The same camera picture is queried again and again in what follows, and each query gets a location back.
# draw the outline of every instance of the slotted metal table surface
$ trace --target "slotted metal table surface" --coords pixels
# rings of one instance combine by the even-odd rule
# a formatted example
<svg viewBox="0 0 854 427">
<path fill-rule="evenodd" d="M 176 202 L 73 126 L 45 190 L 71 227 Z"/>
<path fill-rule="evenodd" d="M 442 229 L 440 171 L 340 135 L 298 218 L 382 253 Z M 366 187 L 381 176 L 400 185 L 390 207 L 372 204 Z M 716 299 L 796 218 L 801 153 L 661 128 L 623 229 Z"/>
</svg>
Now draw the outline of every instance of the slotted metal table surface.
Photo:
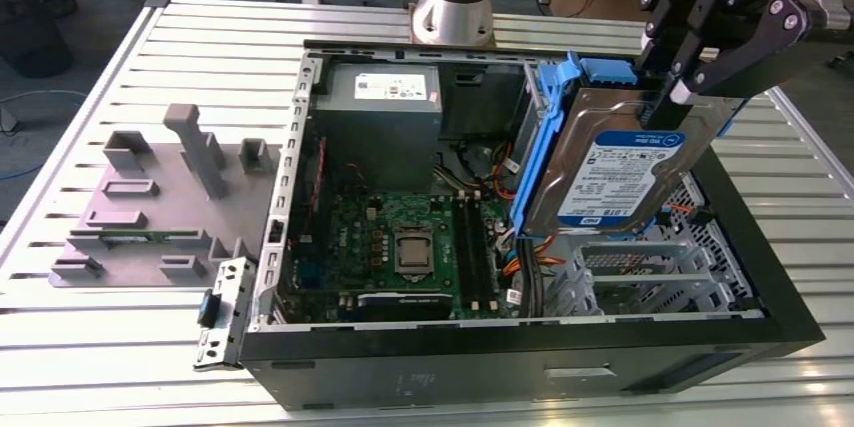
<svg viewBox="0 0 854 427">
<path fill-rule="evenodd" d="M 639 49 L 633 23 L 497 15 L 494 27 L 500 47 Z M 0 236 L 0 424 L 854 423 L 851 179 L 777 91 L 751 102 L 715 150 L 827 340 L 679 394 L 288 413 L 246 372 L 192 372 L 200 289 L 49 286 L 113 130 L 177 142 L 160 125 L 166 104 L 194 103 L 220 143 L 273 142 L 302 40 L 406 42 L 406 32 L 405 13 L 377 8 L 172 0 L 142 10 Z"/>
</svg>

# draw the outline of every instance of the blue cable on floor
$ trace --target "blue cable on floor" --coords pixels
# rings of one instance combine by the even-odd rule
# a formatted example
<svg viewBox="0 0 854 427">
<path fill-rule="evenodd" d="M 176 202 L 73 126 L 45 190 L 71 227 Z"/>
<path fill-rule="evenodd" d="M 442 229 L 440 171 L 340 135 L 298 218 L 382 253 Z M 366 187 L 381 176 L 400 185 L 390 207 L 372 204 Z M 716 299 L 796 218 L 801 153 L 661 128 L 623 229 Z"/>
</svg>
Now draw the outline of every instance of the blue cable on floor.
<svg viewBox="0 0 854 427">
<path fill-rule="evenodd" d="M 25 176 L 26 174 L 31 174 L 35 170 L 38 170 L 41 167 L 43 167 L 43 164 L 38 164 L 35 165 L 31 169 L 25 170 L 23 172 L 17 172 L 15 174 L 9 174 L 9 175 L 3 175 L 0 176 L 0 181 L 2 180 L 10 180 L 10 179 L 15 179 L 18 177 Z"/>
</svg>

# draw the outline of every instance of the metal bracket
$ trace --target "metal bracket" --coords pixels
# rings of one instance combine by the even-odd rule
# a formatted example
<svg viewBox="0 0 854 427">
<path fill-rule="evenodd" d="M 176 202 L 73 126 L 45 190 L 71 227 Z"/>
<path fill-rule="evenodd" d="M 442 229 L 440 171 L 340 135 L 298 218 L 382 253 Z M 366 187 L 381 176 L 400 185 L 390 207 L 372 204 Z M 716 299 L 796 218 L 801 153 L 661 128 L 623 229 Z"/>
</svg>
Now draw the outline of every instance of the metal bracket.
<svg viewBox="0 0 854 427">
<path fill-rule="evenodd" d="M 308 119 L 308 101 L 310 99 L 310 89 L 320 78 L 321 69 L 322 59 L 305 55 L 300 64 L 300 74 L 293 91 L 293 117 L 290 119 L 290 125 L 285 126 L 284 138 L 281 139 L 276 182 L 273 184 L 264 242 L 261 244 L 261 257 L 258 262 L 260 278 L 257 284 L 253 286 L 252 294 L 254 300 L 250 305 L 250 322 L 248 326 L 250 332 L 257 332 L 262 326 L 268 324 L 266 319 L 273 312 L 274 292 L 276 286 L 278 285 L 281 268 L 286 265 L 285 257 L 288 255 L 288 249 L 285 248 L 285 239 L 282 236 L 270 236 L 270 233 L 273 230 L 280 230 L 286 234 L 288 231 L 298 152 L 302 145 L 302 133 Z"/>
<path fill-rule="evenodd" d="M 216 283 L 198 309 L 198 337 L 193 370 L 238 370 L 237 361 L 245 323 L 249 318 L 252 285 L 257 267 L 246 257 L 218 264 Z"/>
</svg>

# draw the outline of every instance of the motherboard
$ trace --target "motherboard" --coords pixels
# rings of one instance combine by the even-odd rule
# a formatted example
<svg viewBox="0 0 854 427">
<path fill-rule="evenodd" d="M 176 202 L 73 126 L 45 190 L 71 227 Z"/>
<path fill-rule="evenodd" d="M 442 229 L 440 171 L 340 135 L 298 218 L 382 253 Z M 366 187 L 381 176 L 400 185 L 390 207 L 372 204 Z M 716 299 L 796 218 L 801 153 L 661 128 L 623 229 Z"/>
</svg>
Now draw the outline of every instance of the motherboard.
<svg viewBox="0 0 854 427">
<path fill-rule="evenodd" d="M 326 247 L 294 262 L 290 312 L 302 322 L 500 317 L 489 246 L 505 209 L 449 195 L 336 196 Z"/>
</svg>

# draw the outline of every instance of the hard drive label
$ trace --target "hard drive label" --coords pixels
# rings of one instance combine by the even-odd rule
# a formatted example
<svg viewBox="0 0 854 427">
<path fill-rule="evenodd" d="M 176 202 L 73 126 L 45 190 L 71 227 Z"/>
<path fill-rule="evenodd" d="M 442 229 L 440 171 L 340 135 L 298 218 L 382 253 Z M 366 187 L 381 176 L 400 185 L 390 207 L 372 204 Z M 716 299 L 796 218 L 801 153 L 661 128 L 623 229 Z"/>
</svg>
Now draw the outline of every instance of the hard drive label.
<svg viewBox="0 0 854 427">
<path fill-rule="evenodd" d="M 684 134 L 677 132 L 601 132 L 560 205 L 560 222 L 597 227 L 631 217 L 655 185 L 652 168 L 676 154 L 683 143 Z"/>
<path fill-rule="evenodd" d="M 426 78 L 420 74 L 358 74 L 353 96 L 360 100 L 426 100 Z"/>
</svg>

